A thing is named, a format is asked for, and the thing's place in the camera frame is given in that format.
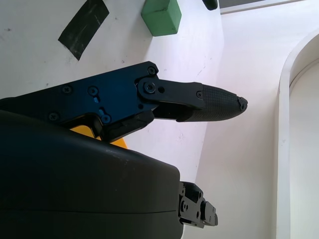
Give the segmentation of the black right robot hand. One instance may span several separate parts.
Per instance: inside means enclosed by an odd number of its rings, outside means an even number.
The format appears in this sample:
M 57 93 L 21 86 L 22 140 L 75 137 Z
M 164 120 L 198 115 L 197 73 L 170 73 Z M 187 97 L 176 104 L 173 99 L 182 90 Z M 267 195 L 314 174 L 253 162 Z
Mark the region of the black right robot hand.
M 1 100 L 1 238 L 179 239 L 218 224 L 175 166 L 114 141 L 154 119 L 228 120 L 248 102 L 157 74 L 144 62 Z

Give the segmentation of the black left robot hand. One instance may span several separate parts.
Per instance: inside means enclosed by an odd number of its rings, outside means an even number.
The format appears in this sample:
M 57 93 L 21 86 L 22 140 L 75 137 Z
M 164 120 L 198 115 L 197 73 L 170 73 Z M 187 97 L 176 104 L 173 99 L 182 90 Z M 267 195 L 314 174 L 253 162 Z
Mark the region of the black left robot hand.
M 218 0 L 202 0 L 208 10 L 216 10 L 218 8 Z

